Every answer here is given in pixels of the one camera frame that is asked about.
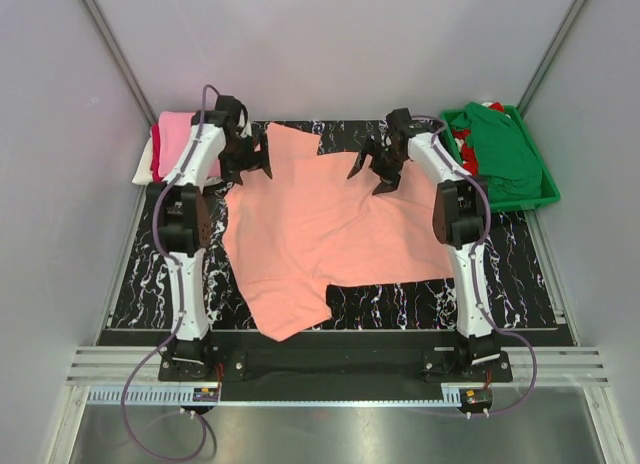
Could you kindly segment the salmon pink t shirt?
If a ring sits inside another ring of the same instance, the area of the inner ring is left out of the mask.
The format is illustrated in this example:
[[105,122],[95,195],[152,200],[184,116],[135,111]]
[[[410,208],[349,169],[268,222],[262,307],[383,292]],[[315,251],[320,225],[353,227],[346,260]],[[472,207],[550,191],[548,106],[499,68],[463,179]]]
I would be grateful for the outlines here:
[[330,285],[446,279],[446,246],[433,232],[435,185],[414,162],[399,188],[374,194],[378,177],[348,175],[353,152],[318,154],[320,138],[266,128],[272,174],[244,175],[225,197],[223,246],[257,329],[284,341],[328,320]]

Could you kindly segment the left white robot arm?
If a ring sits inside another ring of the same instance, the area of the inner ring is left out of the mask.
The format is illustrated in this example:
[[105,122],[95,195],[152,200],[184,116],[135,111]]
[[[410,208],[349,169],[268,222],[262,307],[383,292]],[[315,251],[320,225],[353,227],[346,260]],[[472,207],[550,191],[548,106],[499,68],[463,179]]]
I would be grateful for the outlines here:
[[262,170],[272,178],[268,138],[252,135],[246,106],[221,95],[213,109],[202,106],[190,121],[186,146],[176,166],[147,188],[154,203],[152,236],[170,277],[173,324],[163,346],[171,361],[196,380],[215,370],[209,350],[209,323],[204,303],[203,261],[213,228],[203,191],[212,165],[221,179],[241,185],[245,171]]

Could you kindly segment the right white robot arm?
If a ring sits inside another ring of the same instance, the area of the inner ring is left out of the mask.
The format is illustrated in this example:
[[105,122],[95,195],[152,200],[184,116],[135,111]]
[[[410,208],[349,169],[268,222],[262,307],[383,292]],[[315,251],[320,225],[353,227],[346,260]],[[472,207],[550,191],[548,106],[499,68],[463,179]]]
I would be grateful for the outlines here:
[[369,169],[380,179],[373,193],[391,193],[399,188],[404,165],[411,161],[435,185],[432,227],[450,256],[458,306],[454,368],[472,381],[500,357],[484,272],[491,209],[486,180],[464,169],[441,143],[446,129],[441,119],[395,109],[386,116],[383,137],[370,137],[363,144],[348,177],[358,174],[370,158]]

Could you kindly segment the light pink folded shirt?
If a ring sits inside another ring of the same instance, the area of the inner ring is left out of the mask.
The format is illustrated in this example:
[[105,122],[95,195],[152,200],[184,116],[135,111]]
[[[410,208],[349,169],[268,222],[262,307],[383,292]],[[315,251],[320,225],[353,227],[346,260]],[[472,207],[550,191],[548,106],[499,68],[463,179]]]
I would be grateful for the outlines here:
[[155,182],[161,182],[176,166],[185,148],[192,144],[193,113],[165,111],[158,121],[159,144],[154,150],[158,163]]

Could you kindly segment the red and white shirt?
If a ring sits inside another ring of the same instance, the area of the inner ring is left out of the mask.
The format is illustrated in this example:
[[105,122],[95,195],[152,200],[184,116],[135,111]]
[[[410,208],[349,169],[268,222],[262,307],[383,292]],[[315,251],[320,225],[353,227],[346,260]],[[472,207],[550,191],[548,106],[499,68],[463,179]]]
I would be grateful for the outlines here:
[[454,129],[452,130],[452,135],[454,137],[454,142],[457,146],[458,152],[462,160],[462,167],[472,175],[474,176],[478,175],[479,164],[476,158],[475,151],[470,146],[471,130],[468,128]]

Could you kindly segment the white folded shirt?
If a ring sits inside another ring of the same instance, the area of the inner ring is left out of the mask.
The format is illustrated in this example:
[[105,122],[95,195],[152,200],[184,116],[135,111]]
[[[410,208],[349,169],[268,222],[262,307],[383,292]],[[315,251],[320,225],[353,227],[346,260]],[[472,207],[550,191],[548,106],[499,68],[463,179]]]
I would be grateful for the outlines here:
[[[178,163],[184,150],[185,150],[184,144],[182,144],[181,146],[178,146],[175,143],[172,143],[172,162],[174,166]],[[145,186],[154,182],[152,179],[152,173],[150,169],[151,158],[152,158],[152,140],[150,137],[144,146],[142,155],[137,165],[137,169],[132,178],[132,183],[134,185]]]

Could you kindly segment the green plastic bin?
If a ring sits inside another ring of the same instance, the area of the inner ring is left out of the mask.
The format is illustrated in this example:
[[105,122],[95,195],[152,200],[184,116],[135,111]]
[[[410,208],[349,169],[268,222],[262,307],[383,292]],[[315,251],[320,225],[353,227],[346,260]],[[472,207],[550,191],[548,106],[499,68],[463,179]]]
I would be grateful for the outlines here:
[[[511,116],[516,122],[518,128],[524,135],[526,139],[527,145],[533,151],[535,157],[539,160],[542,167],[542,194],[539,198],[535,199],[527,199],[527,200],[519,200],[519,201],[507,201],[507,202],[498,202],[493,203],[489,199],[491,210],[494,212],[511,212],[511,211],[528,211],[535,210],[540,207],[556,203],[560,200],[560,192],[555,184],[554,179],[551,176],[549,169],[547,168],[541,154],[534,143],[534,140],[524,123],[521,114],[518,109],[514,106],[510,105],[502,105],[506,111],[506,113]],[[450,120],[456,117],[462,110],[445,110],[440,114],[441,119],[443,119],[447,125],[448,129],[445,131],[444,143],[448,152],[453,156],[454,160],[462,165],[462,160],[460,154],[458,152],[457,146],[454,142],[454,137],[452,135],[452,131],[450,129],[449,123]]]

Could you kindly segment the green t shirt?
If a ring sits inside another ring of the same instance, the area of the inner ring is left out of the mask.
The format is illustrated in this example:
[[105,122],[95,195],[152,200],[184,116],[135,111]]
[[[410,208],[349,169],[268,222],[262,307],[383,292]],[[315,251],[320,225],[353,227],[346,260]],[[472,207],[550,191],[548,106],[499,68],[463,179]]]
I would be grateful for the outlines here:
[[542,167],[527,145],[514,119],[499,103],[471,102],[449,123],[454,129],[471,130],[470,146],[486,179],[493,203],[539,198]]

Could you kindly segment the black marbled table mat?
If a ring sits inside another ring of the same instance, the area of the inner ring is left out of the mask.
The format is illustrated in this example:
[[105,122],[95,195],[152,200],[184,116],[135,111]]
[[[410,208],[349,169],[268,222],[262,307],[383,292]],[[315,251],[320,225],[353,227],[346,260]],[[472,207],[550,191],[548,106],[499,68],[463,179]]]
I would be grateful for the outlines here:
[[[381,121],[292,121],[290,127],[320,137],[321,154],[356,151],[363,139],[380,134]],[[221,238],[226,230],[227,186],[206,192],[214,233],[203,264],[206,315],[214,330],[248,331],[255,327],[239,292]],[[172,324],[167,266],[151,234],[152,207],[139,219],[127,267],[106,327],[109,330],[167,330]],[[494,322],[503,328],[552,328],[557,315],[549,296],[526,216],[495,214],[485,242],[485,273]],[[452,280],[335,287],[326,290],[329,320],[322,330],[449,329],[457,319]]]

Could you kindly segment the left circuit board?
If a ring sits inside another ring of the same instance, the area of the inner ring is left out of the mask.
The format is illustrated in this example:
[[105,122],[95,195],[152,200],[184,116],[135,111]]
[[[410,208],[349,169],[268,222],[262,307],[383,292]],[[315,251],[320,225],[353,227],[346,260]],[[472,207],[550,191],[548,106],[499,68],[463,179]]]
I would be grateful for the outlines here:
[[194,402],[217,402],[219,400],[219,388],[196,387],[193,391]]

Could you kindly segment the circuit board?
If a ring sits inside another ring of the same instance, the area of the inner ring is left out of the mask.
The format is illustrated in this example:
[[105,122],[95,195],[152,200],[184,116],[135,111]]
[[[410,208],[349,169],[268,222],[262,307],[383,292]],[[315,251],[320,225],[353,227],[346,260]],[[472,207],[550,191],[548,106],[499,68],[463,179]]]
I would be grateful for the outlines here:
[[217,402],[219,400],[219,388],[196,387],[193,391],[194,402]]
[[489,403],[493,400],[491,389],[468,389],[463,393],[464,402],[469,405]]

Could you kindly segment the right circuit board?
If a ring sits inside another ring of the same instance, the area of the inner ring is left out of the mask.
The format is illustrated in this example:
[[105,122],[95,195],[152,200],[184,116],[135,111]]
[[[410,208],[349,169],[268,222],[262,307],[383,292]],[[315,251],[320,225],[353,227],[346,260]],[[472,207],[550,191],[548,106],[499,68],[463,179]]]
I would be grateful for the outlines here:
[[491,389],[468,389],[463,393],[464,402],[469,405],[489,403],[493,400]]

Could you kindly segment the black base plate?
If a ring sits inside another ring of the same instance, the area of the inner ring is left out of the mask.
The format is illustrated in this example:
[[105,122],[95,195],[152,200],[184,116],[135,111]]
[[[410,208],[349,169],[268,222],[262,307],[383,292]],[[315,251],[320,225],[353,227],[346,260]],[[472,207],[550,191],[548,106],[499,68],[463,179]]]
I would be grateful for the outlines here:
[[456,331],[305,331],[276,342],[254,331],[215,331],[200,345],[202,363],[177,359],[169,344],[158,377],[168,382],[242,382],[276,374],[395,375],[431,382],[511,383],[509,357],[495,337],[469,344]]

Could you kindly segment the aluminium frame rail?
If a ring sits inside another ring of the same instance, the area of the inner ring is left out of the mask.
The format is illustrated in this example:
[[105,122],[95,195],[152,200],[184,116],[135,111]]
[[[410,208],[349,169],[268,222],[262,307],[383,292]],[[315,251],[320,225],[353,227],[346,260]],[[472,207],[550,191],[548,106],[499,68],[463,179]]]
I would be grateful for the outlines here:
[[[599,352],[589,347],[506,347],[511,383],[436,383],[395,375],[276,374],[242,382],[220,379],[168,382],[158,377],[153,347],[86,346],[77,349],[67,382],[86,386],[94,404],[267,407],[458,407],[468,389],[605,387]],[[217,402],[194,402],[196,387],[219,388]]]

